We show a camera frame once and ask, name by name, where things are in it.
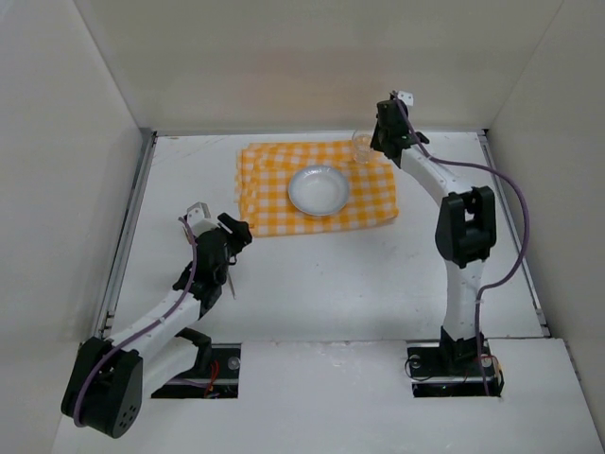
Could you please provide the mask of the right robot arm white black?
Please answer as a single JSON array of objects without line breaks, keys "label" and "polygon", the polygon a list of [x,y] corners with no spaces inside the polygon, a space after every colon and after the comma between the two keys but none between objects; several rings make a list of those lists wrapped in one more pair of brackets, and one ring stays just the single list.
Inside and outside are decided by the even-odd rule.
[{"label": "right robot arm white black", "polygon": [[445,375],[464,374],[483,335],[476,320],[485,261],[496,241],[495,195],[473,186],[428,155],[397,95],[377,103],[371,147],[410,175],[439,206],[435,244],[444,260],[447,303],[438,352]]}]

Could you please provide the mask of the white paper plate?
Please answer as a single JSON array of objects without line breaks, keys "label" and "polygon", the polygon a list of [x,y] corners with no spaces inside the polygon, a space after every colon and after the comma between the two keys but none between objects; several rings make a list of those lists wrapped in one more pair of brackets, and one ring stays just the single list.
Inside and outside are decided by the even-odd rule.
[{"label": "white paper plate", "polygon": [[308,166],[289,180],[287,195],[300,212],[313,217],[332,216],[349,201],[350,184],[344,174],[332,166]]}]

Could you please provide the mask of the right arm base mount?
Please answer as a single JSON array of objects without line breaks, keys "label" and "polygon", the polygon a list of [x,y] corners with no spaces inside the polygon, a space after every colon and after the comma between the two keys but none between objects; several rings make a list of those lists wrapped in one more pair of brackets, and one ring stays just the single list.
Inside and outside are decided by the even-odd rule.
[{"label": "right arm base mount", "polygon": [[445,363],[437,344],[411,344],[405,372],[415,398],[500,397],[505,384],[500,363],[487,344],[481,361],[474,356],[458,366]]}]

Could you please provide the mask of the yellow white checkered cloth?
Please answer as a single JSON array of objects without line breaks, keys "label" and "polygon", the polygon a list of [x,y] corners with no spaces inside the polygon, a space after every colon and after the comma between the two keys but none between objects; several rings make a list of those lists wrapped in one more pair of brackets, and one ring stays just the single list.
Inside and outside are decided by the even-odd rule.
[{"label": "yellow white checkered cloth", "polygon": [[[395,219],[397,190],[392,164],[374,153],[354,161],[350,140],[252,143],[236,155],[235,201],[255,237],[332,233],[382,225]],[[287,188],[312,165],[332,166],[347,179],[350,197],[335,215],[313,217],[294,207]]]}]

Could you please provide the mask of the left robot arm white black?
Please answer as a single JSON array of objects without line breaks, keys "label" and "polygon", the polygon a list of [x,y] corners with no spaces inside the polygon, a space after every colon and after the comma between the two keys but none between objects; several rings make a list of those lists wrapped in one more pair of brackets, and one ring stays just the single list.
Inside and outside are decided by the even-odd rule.
[{"label": "left robot arm white black", "polygon": [[216,222],[185,216],[181,223],[192,260],[162,301],[123,331],[91,337],[78,348],[60,404],[77,427],[118,439],[144,399],[183,372],[209,368],[212,341],[191,326],[221,297],[252,234],[247,222],[226,213]]}]

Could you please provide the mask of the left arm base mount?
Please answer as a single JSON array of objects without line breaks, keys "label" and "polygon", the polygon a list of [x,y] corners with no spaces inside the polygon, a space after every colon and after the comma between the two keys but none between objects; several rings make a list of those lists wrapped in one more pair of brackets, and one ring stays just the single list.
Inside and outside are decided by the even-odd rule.
[{"label": "left arm base mount", "polygon": [[152,399],[236,399],[239,391],[241,345],[213,343],[192,328],[176,335],[198,348],[193,366],[152,393]]}]

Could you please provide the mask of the clear plastic cup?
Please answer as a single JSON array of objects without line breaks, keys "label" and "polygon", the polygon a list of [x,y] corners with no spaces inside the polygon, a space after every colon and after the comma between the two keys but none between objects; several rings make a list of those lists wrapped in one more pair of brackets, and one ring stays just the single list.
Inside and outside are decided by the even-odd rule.
[{"label": "clear plastic cup", "polygon": [[372,137],[363,132],[355,131],[352,136],[354,161],[359,164],[368,164],[372,158]]}]

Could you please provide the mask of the silver spoon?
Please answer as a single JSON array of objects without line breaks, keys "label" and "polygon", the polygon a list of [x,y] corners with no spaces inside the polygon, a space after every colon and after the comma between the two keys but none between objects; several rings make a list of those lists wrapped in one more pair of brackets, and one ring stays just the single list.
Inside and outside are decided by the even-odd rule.
[{"label": "silver spoon", "polygon": [[234,289],[233,279],[231,277],[229,277],[228,281],[229,281],[229,287],[230,287],[231,294],[233,296],[233,299],[235,300],[236,293],[235,293],[235,289]]}]

